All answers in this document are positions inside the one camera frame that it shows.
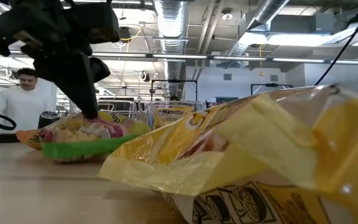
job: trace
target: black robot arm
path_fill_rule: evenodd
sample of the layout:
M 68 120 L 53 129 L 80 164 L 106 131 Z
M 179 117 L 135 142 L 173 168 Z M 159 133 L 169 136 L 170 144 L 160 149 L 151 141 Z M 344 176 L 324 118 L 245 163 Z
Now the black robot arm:
M 10 11 L 0 15 L 0 55 L 21 40 L 23 53 L 34 59 L 40 78 L 54 82 L 84 113 L 98 115 L 94 83 L 110 75 L 108 67 L 91 57 L 90 44 L 119 41 L 119 25 L 111 1 L 74 4 L 59 0 L 0 0 Z

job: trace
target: snack bag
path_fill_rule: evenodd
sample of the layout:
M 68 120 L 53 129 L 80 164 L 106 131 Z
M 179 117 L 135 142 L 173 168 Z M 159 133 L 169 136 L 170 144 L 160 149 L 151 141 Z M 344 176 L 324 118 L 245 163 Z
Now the snack bag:
M 191 106 L 174 106 L 167 108 L 154 108 L 153 129 L 161 128 L 193 112 Z
M 149 127 L 126 116 L 100 111 L 88 120 L 81 113 L 61 119 L 41 130 L 18 131 L 17 138 L 58 162 L 75 162 L 107 156 L 122 143 L 147 133 Z
M 99 176 L 158 192 L 188 223 L 358 224 L 358 93 L 272 91 L 124 143 Z

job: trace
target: silver ductwork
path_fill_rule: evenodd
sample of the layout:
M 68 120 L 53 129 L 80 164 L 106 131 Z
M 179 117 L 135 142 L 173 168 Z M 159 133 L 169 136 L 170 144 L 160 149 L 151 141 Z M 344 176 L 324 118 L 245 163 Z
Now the silver ductwork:
M 158 31 L 161 37 L 184 38 L 185 36 L 185 12 L 187 2 L 183 1 L 155 1 L 155 10 L 158 13 Z M 180 40 L 161 40 L 161 49 L 165 54 L 185 53 L 185 42 Z M 181 62 L 164 62 L 164 74 L 166 79 L 184 79 L 181 77 Z M 170 95 L 178 94 L 178 85 L 168 85 Z
M 241 56 L 249 46 L 247 44 L 250 39 L 249 35 L 252 35 L 247 31 L 272 21 L 289 1 L 290 0 L 260 0 L 258 2 L 258 8 L 254 11 L 253 18 L 247 21 L 249 23 L 247 30 L 226 55 Z

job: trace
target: table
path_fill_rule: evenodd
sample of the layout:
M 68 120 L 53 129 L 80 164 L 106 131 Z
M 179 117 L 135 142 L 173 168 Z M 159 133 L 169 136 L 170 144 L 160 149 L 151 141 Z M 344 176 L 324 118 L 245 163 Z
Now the table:
M 0 144 L 0 224 L 186 223 L 160 197 L 96 176 L 102 163 L 56 164 Z

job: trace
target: dark hair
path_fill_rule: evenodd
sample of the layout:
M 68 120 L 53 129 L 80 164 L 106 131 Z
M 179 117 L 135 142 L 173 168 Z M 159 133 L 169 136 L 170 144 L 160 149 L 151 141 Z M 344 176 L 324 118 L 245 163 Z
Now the dark hair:
M 171 96 L 171 98 L 169 99 L 171 101 L 179 101 L 179 98 L 177 96 Z
M 37 78 L 37 72 L 31 68 L 21 68 L 17 71 L 17 76 L 20 78 L 21 75 L 30 75 Z

